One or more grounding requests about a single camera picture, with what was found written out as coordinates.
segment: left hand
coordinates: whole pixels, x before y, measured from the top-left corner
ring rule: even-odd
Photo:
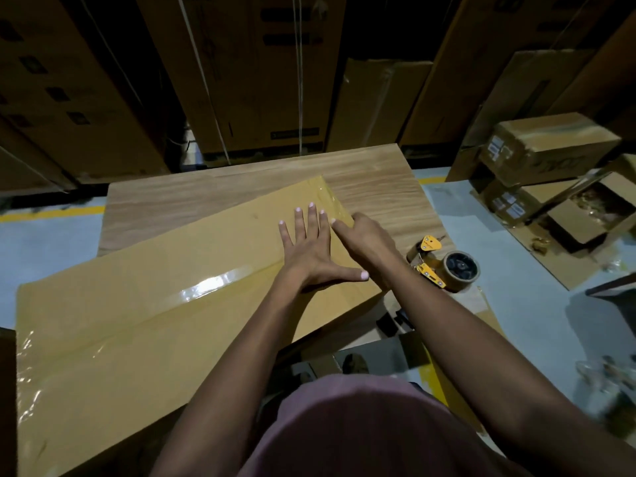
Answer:
[[[282,245],[285,250],[285,265],[282,272],[288,272],[298,278],[301,288],[320,286],[339,281],[366,281],[369,273],[360,268],[346,268],[331,261],[331,228],[327,214],[320,213],[320,224],[316,206],[312,202],[307,212],[307,229],[303,210],[294,212],[296,243],[292,243],[285,221],[279,223]]]

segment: warehouse floor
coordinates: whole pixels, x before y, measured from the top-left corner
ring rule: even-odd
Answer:
[[[627,361],[636,353],[636,337],[621,308],[606,299],[584,296],[583,291],[626,273],[599,272],[580,288],[566,290],[470,195],[468,181],[442,183],[447,172],[448,168],[413,171],[457,248],[479,261],[478,284],[511,343],[561,392],[583,406],[587,393],[574,363],[606,354]],[[19,284],[95,256],[105,202],[94,198],[83,206],[0,215],[0,326],[15,327]],[[620,241],[619,248],[626,267],[636,270],[636,241]],[[390,342],[378,343],[382,344],[370,348],[396,351]],[[404,375],[404,359],[394,356],[387,354],[384,360],[396,365],[394,373]]]

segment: yellow floor line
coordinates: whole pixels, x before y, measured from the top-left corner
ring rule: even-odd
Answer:
[[[420,184],[439,184],[446,182],[446,176],[425,177],[424,179],[418,179],[417,182]]]
[[[104,206],[71,207],[68,209],[54,209],[51,211],[26,212],[4,214],[0,216],[0,223],[17,223],[19,221],[33,221],[34,219],[50,219],[52,217],[89,216],[103,214]]]

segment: tape roll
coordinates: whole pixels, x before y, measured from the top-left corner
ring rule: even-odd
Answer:
[[[477,261],[473,256],[463,251],[448,253],[435,272],[446,283],[446,289],[454,292],[466,288],[481,274]]]

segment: right hand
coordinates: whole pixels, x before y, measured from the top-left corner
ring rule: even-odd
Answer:
[[[393,238],[381,225],[361,212],[356,212],[352,217],[353,228],[338,219],[331,220],[331,227],[354,259],[360,259],[358,263],[364,269],[382,272],[387,264],[404,259],[398,252]]]

